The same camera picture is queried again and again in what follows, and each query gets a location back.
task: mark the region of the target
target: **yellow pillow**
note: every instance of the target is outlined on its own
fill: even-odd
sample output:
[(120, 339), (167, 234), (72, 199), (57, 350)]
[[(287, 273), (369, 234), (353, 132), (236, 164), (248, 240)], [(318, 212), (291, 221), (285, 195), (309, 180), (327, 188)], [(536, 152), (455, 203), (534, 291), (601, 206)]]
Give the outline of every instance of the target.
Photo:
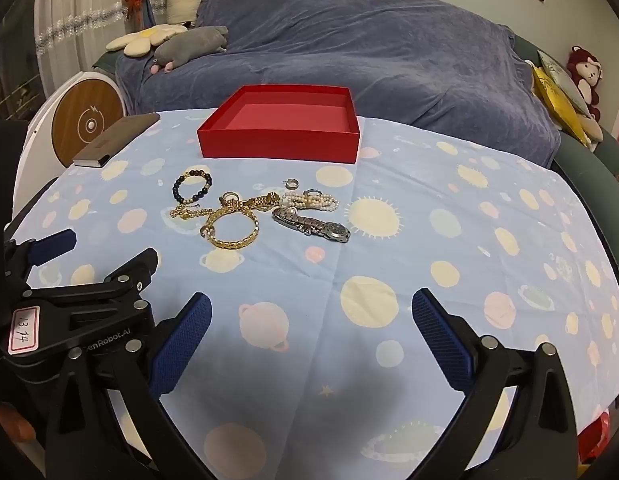
[(578, 115), (576, 115), (576, 111), (565, 93), (542, 68), (533, 66), (532, 70), (534, 71), (536, 91), (545, 102), (547, 110), (563, 124), (568, 134), (579, 140), (582, 145), (589, 148), (592, 141), (583, 131), (581, 121), (578, 120)]

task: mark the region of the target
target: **cushion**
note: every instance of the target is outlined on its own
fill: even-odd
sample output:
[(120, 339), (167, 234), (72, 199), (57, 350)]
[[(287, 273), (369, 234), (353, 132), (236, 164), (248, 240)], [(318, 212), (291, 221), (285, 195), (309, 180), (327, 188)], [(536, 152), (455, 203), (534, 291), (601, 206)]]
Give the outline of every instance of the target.
[(581, 123), (581, 126), (583, 127), (583, 131), (585, 132), (585, 134), (591, 140), (595, 140), (596, 142), (603, 142), (603, 130), (601, 129), (600, 124), (596, 122), (596, 119), (592, 117), (585, 117), (581, 114), (576, 115)]
[(554, 83), (565, 92), (567, 98), (572, 102), (574, 108), (586, 117), (592, 117), (587, 108), (587, 103), (583, 99), (578, 87), (572, 81), (572, 76), (565, 70), (561, 64), (549, 54), (539, 50), (539, 57), (545, 69), (545, 73), (554, 80)]
[(560, 121), (573, 137), (579, 140), (582, 145), (589, 146), (591, 141), (585, 135), (583, 127), (574, 107), (571, 105), (563, 91), (554, 83), (554, 81), (542, 70), (542, 68), (532, 67), (534, 72), (534, 81), (536, 90), (542, 96), (542, 100), (547, 107), (547, 110)]

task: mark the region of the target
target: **gray stuffed animal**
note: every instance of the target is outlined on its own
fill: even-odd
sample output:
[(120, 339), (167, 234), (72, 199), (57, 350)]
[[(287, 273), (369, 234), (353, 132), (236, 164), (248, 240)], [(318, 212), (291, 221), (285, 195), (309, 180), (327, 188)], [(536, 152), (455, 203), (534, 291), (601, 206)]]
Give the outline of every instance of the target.
[(227, 52), (227, 27), (198, 27), (165, 41), (154, 53), (150, 72), (157, 74), (161, 67), (171, 72), (192, 59), (216, 52)]

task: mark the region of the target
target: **red monkey plush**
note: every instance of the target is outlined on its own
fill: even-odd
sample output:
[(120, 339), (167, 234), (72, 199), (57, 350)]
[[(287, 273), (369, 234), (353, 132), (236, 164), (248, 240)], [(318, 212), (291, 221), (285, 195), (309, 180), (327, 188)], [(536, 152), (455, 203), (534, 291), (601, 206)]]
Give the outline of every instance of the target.
[(579, 46), (573, 46), (567, 62), (567, 69), (572, 75), (572, 80), (578, 86), (583, 99), (585, 99), (590, 114), (596, 119), (596, 122), (600, 121), (601, 112), (596, 108), (600, 98), (596, 93), (596, 87), (603, 79), (603, 67), (593, 54)]

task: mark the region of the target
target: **beaded bracelet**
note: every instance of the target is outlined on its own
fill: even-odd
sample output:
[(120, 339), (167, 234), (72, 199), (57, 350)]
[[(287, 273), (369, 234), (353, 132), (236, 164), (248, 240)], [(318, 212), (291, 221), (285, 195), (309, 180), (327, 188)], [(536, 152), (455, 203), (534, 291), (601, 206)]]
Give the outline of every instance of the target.
[[(191, 198), (183, 198), (178, 192), (178, 188), (180, 187), (180, 184), (182, 184), (185, 181), (185, 179), (189, 178), (190, 176), (201, 176), (205, 179), (206, 183), (205, 183), (205, 186), (203, 186), (203, 188)], [(188, 205), (188, 204), (193, 204), (194, 202), (198, 202), (198, 200), (202, 199), (207, 194), (210, 187), (211, 187), (211, 175), (209, 173), (206, 173), (203, 170), (190, 170), (190, 171), (185, 171), (180, 177), (178, 177), (178, 179), (176, 179), (176, 182), (174, 182), (174, 187), (172, 188), (172, 190), (174, 191), (174, 198), (176, 199), (176, 202), (182, 205)]]

